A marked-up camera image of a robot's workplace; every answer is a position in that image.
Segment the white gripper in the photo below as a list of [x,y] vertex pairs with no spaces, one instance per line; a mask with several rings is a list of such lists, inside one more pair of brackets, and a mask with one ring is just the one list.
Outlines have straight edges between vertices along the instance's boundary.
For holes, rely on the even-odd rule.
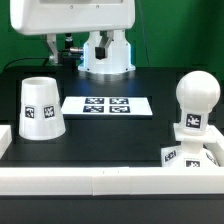
[[114,32],[130,29],[135,22],[134,0],[10,0],[12,27],[24,35],[46,35],[49,59],[58,63],[55,34],[100,32],[95,48],[99,60],[108,57]]

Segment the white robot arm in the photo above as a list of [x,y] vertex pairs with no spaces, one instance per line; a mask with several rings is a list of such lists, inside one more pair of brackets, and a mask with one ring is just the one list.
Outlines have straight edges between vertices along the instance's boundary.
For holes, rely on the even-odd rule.
[[80,71],[114,75],[135,69],[125,38],[135,22],[134,0],[10,0],[10,20],[23,35],[45,35],[55,64],[56,36],[87,32]]

